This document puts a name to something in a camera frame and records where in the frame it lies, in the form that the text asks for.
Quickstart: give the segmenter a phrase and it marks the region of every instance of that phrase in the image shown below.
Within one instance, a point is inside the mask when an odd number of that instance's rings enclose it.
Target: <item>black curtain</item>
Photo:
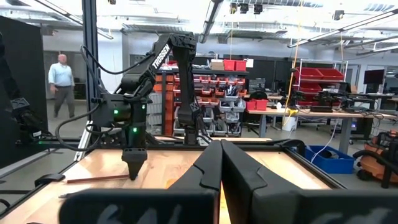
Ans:
[[[45,121],[43,128],[47,129],[43,41],[40,28],[0,16],[0,33],[12,77],[17,82],[22,96],[30,103],[31,110]],[[33,147],[16,147],[19,127],[11,116],[11,105],[3,83],[0,83],[0,124],[0,168],[40,151]]]

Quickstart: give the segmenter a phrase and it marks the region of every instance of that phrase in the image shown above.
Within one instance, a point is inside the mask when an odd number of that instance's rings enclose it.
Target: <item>cardboard box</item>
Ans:
[[[224,63],[223,62],[211,62],[210,66],[211,67],[224,67]]]
[[[224,70],[224,65],[222,65],[222,66],[210,66],[210,68],[212,69],[212,70]]]

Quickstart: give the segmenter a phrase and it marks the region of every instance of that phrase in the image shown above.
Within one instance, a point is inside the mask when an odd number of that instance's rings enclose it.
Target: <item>black robotic arm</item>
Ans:
[[[147,159],[146,113],[149,94],[155,85],[155,76],[171,53],[178,63],[182,104],[178,121],[185,129],[184,143],[197,144],[198,127],[202,120],[201,109],[195,96],[192,61],[196,55],[197,42],[192,33],[185,35],[163,34],[153,44],[145,60],[133,66],[122,78],[114,94],[101,93],[100,106],[93,115],[93,124],[99,127],[123,127],[125,146],[122,160],[129,166],[130,179],[136,178]]]

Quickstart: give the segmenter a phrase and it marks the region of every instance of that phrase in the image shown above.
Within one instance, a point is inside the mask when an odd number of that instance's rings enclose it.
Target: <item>black cable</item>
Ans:
[[[7,200],[4,200],[2,198],[0,198],[0,203],[5,205],[7,208],[11,207],[11,204]]]
[[[57,126],[57,128],[55,128],[55,137],[57,138],[57,140],[60,142],[60,144],[61,144],[63,147],[65,147],[65,148],[67,148],[67,149],[70,149],[70,150],[73,150],[73,151],[76,151],[76,152],[85,152],[85,151],[89,151],[89,150],[95,149],[95,148],[97,147],[97,144],[98,144],[99,141],[101,140],[101,136],[98,136],[97,140],[94,142],[93,145],[87,147],[86,149],[79,149],[79,148],[70,146],[70,145],[68,145],[66,142],[63,141],[63,139],[61,138],[61,135],[60,135],[60,129],[61,129],[62,126],[64,126],[64,125],[67,124],[67,123],[71,123],[72,121],[77,121],[78,119],[82,119],[82,118],[84,118],[84,117],[86,117],[86,116],[88,116],[88,115],[94,113],[99,107],[100,107],[100,105],[96,105],[91,111],[89,111],[89,112],[87,112],[87,113],[85,113],[85,114],[82,114],[82,115],[76,116],[76,117],[74,117],[74,118],[70,118],[70,119],[68,119],[68,120],[62,121],[62,122]]]
[[[88,65],[90,64],[88,62],[88,58],[86,56],[86,54],[83,51],[83,46],[80,46],[80,54],[83,57],[83,60],[86,63],[86,67],[88,70],[88,73],[91,75],[92,79],[94,80],[94,82],[96,83],[95,88],[100,92],[100,93],[107,93],[108,91],[101,86],[101,82],[98,80],[98,77],[95,76],[95,73],[93,71],[93,69],[91,69]]]
[[[204,136],[199,135],[198,137],[203,139],[207,144],[210,144],[209,140],[207,140]]]
[[[121,70],[121,71],[119,71],[119,72],[112,72],[112,71],[109,71],[108,69],[104,68],[104,67],[100,64],[100,62],[97,61],[97,59],[94,58],[93,54],[88,50],[88,48],[87,48],[86,46],[82,45],[80,48],[83,48],[83,49],[85,50],[85,52],[91,57],[91,59],[93,59],[93,61],[97,64],[97,66],[98,66],[100,69],[102,69],[104,72],[109,73],[109,74],[111,74],[111,75],[119,75],[119,74],[128,72],[128,71],[130,71],[131,69],[133,69],[134,67],[140,65],[142,62],[145,62],[146,60],[148,60],[149,57],[151,57],[151,56],[153,56],[153,55],[155,54],[154,52],[149,52],[149,53],[147,53],[147,55],[146,55],[143,59],[141,59],[139,62],[135,63],[134,65],[131,65],[130,67],[128,67],[128,68],[126,68],[126,69],[124,69],[124,70]]]
[[[109,128],[106,131],[92,131],[92,130],[88,129],[90,127],[93,127],[93,129],[96,129],[96,128],[98,129],[99,127],[97,125],[95,125],[95,124],[87,124],[85,129],[86,129],[86,131],[88,133],[91,133],[91,134],[108,134],[114,129],[114,127],[112,127],[112,128]]]

